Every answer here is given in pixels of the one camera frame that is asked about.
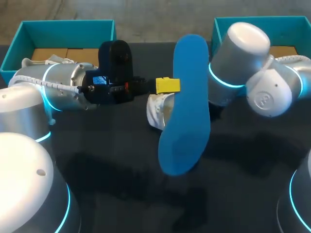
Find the concrete floor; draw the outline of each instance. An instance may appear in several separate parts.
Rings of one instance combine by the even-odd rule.
[[[0,0],[0,44],[22,20],[114,19],[118,39],[166,42],[186,33],[209,39],[214,17],[268,15],[310,19],[310,0]]]

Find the white shoe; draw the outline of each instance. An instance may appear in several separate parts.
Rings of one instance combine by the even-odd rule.
[[[164,130],[174,106],[174,93],[149,95],[147,101],[147,119],[152,127]]]

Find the insole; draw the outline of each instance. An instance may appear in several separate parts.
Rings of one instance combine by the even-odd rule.
[[[208,47],[204,38],[186,35],[176,44],[173,77],[181,91],[174,95],[170,120],[161,134],[158,158],[164,173],[189,171],[200,159],[210,133],[208,109]]]

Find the blue sticker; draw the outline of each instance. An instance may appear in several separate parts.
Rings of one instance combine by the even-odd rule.
[[[94,84],[107,84],[107,77],[105,76],[97,76],[93,77]]]

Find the teal box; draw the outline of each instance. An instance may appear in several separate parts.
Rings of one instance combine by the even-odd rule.
[[[21,22],[3,60],[0,74],[8,84],[21,61],[37,48],[98,49],[116,40],[114,20],[54,20]]]
[[[311,24],[305,16],[217,17],[212,34],[212,55],[236,22],[251,23],[262,29],[270,38],[271,46],[294,46],[299,55],[311,58]]]

